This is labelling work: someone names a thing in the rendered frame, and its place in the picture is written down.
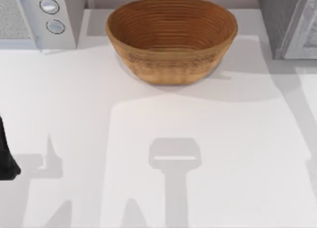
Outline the pale microwave oven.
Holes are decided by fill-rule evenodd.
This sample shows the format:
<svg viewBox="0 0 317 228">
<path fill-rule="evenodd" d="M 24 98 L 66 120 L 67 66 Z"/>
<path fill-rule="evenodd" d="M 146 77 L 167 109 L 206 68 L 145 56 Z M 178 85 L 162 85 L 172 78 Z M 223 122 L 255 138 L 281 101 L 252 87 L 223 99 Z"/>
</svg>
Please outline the pale microwave oven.
<svg viewBox="0 0 317 228">
<path fill-rule="evenodd" d="M 46 14 L 40 0 L 0 0 L 0 50 L 70 50 L 78 46 L 87 0 L 55 0 L 59 12 Z M 60 35 L 46 23 L 57 19 L 65 25 Z"/>
</svg>

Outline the grey cabinet door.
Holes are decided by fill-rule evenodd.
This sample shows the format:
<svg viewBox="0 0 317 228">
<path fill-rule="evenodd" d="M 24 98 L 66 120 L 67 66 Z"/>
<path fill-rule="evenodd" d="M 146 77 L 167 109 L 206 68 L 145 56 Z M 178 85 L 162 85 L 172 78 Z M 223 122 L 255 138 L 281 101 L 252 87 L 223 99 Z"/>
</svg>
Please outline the grey cabinet door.
<svg viewBox="0 0 317 228">
<path fill-rule="evenodd" d="M 317 60 L 317 0 L 285 0 L 283 8 L 290 17 L 275 59 Z"/>
</svg>

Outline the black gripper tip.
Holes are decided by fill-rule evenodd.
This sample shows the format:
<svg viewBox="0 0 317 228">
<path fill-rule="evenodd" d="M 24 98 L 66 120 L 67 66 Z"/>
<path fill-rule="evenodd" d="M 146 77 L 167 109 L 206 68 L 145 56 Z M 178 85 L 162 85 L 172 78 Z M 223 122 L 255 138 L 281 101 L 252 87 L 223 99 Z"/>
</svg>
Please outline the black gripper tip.
<svg viewBox="0 0 317 228">
<path fill-rule="evenodd" d="M 0 181 L 14 180 L 20 174 L 21 169 L 10 153 L 3 120 L 0 116 Z"/>
</svg>

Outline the brown woven basket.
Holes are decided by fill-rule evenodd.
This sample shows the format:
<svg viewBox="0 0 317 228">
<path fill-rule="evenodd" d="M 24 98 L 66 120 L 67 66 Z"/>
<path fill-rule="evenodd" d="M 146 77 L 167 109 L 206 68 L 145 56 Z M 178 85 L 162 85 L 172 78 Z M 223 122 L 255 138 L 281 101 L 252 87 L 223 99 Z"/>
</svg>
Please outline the brown woven basket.
<svg viewBox="0 0 317 228">
<path fill-rule="evenodd" d="M 126 67 L 151 84 L 190 84 L 212 73 L 238 23 L 206 0 L 136 0 L 115 9 L 106 35 Z"/>
</svg>

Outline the round microwave knob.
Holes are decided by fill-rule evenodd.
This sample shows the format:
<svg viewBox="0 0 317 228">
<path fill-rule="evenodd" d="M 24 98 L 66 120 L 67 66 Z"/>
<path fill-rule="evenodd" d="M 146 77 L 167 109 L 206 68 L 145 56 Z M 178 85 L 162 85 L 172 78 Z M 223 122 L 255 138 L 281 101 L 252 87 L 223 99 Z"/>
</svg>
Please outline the round microwave knob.
<svg viewBox="0 0 317 228">
<path fill-rule="evenodd" d="M 57 19 L 48 21 L 46 23 L 46 28 L 50 33 L 55 35 L 60 35 L 65 31 L 65 25 Z"/>
<path fill-rule="evenodd" d="M 39 6 L 46 14 L 56 14 L 59 12 L 59 4 L 55 0 L 40 0 Z"/>
</svg>

